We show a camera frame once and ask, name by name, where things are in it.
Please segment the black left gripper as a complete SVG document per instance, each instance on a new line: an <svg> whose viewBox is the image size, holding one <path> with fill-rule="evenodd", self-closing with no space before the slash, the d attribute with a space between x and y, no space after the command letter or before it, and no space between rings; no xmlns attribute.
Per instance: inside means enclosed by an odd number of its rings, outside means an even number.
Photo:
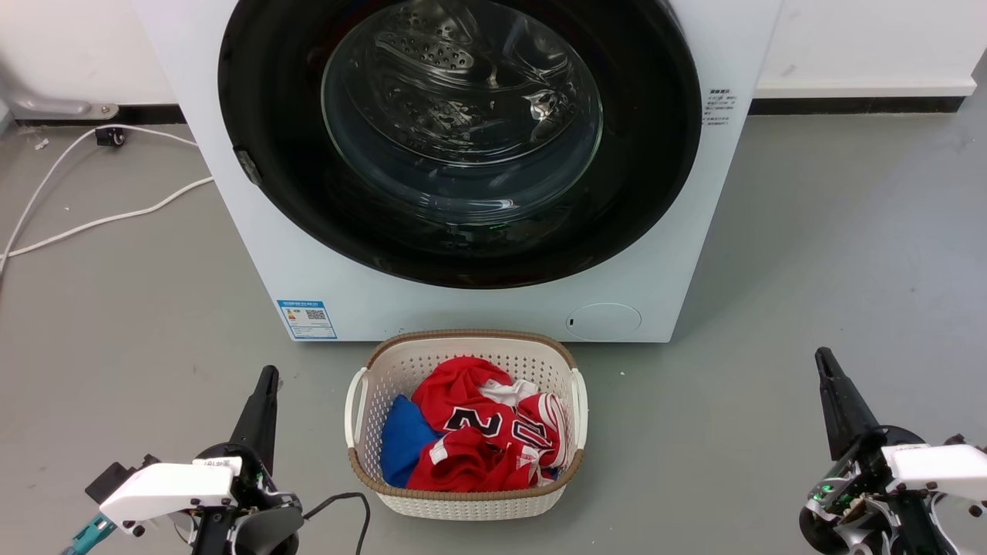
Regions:
<svg viewBox="0 0 987 555"><path fill-rule="evenodd" d="M300 513L296 494L276 487L274 472L276 418L281 373L275 366L264 366L254 392L250 394L230 442L236 445L209 447L208 458L240 458L240 469L234 472L230 492L218 503L218 508L232 512L264 512L289 508Z"/></svg>

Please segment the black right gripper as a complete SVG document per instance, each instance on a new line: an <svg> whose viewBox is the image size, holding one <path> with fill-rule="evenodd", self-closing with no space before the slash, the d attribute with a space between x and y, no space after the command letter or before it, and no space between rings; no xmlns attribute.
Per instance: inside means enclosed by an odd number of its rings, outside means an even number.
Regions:
<svg viewBox="0 0 987 555"><path fill-rule="evenodd" d="M817 373L836 462L810 489L800 532L820 555L905 555L901 521L891 508L901 496L886 491L891 467L884 447L919 446L922 439L906 429L874 429L877 418L829 348L817 349Z"/></svg>

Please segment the round black washer door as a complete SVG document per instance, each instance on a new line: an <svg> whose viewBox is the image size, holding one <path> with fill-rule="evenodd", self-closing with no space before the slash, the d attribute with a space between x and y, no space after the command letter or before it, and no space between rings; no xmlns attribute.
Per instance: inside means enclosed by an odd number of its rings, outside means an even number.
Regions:
<svg viewBox="0 0 987 555"><path fill-rule="evenodd" d="M232 149L294 224L363 266L445 288L530 287L570 277L644 236L697 156L697 66L663 0L494 0L570 42L601 94L595 158L567 193L505 224L448 224L386 203L325 127L325 64L350 29L402 0L239 0L220 46L220 109Z"/></svg>

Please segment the white front-load washing machine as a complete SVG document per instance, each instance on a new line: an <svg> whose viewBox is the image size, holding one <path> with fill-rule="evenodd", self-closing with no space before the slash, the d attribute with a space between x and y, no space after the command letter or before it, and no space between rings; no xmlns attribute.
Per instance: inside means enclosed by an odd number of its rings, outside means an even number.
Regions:
<svg viewBox="0 0 987 555"><path fill-rule="evenodd" d="M743 133L783 0L663 0L693 54L702 93L697 156L662 218L616 256L581 273L530 287L445 288L404 280L342 256L286 217L237 164L218 97L220 46L239 0L131 0L162 73L216 185L221 237L232 248L246 315L293 341L275 300L322 300L338 340L370 343L403 331L504 329L579 341L565 320L595 303L637 309L641 327L616 343L666 343L680 319L706 235ZM703 126L709 89L731 89L738 105L725 126Z"/></svg>

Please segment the metal door hinge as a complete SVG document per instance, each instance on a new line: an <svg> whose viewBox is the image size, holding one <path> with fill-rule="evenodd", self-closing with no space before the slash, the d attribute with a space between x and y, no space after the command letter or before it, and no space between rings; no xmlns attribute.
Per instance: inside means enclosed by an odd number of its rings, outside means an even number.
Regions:
<svg viewBox="0 0 987 555"><path fill-rule="evenodd" d="M242 169L244 175L250 182L256 187L262 186L262 175L258 171L257 165L254 159L251 158L251 154L246 149L240 147L234 147L233 152L240 168Z"/></svg>

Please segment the blue energy label sticker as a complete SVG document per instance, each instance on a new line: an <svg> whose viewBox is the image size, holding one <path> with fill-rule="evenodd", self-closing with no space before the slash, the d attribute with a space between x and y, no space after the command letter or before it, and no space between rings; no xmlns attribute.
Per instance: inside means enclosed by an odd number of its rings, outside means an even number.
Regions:
<svg viewBox="0 0 987 555"><path fill-rule="evenodd" d="M338 340L335 326L322 300L275 300L287 333L293 341Z"/></svg>

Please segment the blue cloth garment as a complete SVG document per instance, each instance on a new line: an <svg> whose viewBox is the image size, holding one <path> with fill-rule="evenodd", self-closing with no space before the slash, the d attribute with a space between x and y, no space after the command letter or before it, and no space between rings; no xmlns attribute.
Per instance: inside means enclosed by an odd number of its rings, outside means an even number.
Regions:
<svg viewBox="0 0 987 555"><path fill-rule="evenodd" d="M379 464L385 483L406 488L420 453L441 436L424 419L417 404L405 395L395 397L381 431Z"/></svg>

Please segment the red basketball jersey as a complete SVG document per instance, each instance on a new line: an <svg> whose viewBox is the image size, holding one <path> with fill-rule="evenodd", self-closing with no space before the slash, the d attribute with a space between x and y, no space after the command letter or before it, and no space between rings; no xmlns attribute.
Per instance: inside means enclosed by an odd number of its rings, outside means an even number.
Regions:
<svg viewBox="0 0 987 555"><path fill-rule="evenodd" d="M570 426L557 395L540 389L516 408L483 397L489 379L516 380L493 362L456 356L441 362L410 401L441 438L420 453L406 488L493 493L547 487L570 457Z"/></svg>

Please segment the white woven laundry basket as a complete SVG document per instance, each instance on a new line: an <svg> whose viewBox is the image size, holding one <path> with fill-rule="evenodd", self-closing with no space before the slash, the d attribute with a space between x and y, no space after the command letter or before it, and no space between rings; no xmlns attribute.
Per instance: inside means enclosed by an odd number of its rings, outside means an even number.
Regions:
<svg viewBox="0 0 987 555"><path fill-rule="evenodd" d="M493 493L440 493L392 487L380 469L381 431L392 401L413 396L441 362L476 356L513 379L524 379L561 398L570 426L570 457L547 487ZM552 509L581 468L588 438L588 391L571 352L553 338L525 331L417 331L388 338L353 377L345 404L345 440L356 477L388 508L422 519L491 521L525 519Z"/></svg>

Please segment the white cloth garment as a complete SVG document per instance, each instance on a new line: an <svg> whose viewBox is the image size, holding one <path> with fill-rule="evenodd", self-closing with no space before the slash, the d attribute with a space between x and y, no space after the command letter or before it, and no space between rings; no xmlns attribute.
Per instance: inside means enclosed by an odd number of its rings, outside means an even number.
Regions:
<svg viewBox="0 0 987 555"><path fill-rule="evenodd" d="M483 385L478 386L478 391L483 397L511 408L518 407L523 400L540 393L539 387L527 380L516 380L511 384L503 384L497 380L489 379Z"/></svg>

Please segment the round white filter cover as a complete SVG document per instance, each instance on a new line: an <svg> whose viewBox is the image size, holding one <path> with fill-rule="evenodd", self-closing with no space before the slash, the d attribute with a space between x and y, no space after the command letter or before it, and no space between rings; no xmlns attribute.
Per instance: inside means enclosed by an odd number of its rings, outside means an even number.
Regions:
<svg viewBox="0 0 987 555"><path fill-rule="evenodd" d="M595 303L572 312L565 320L565 329L579 341L609 343L631 337L641 323L641 314L631 306Z"/></svg>

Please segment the small printed text sticker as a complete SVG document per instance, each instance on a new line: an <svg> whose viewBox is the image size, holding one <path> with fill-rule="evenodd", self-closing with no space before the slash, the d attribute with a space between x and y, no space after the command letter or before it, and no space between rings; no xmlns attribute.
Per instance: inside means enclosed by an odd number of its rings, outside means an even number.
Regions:
<svg viewBox="0 0 987 555"><path fill-rule="evenodd" d="M725 126L736 112L738 99L731 89L709 89L702 106L703 126Z"/></svg>

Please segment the grey metal floor bracket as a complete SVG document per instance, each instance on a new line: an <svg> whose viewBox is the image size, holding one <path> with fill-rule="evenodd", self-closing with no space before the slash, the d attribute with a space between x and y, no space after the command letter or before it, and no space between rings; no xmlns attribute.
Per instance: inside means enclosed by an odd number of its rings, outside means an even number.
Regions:
<svg viewBox="0 0 987 555"><path fill-rule="evenodd" d="M82 120L112 119L119 115L117 104L99 104L81 99L52 99L32 96L28 92L18 92L13 97L5 97L3 102L17 120L41 120L55 122L82 122Z"/></svg>

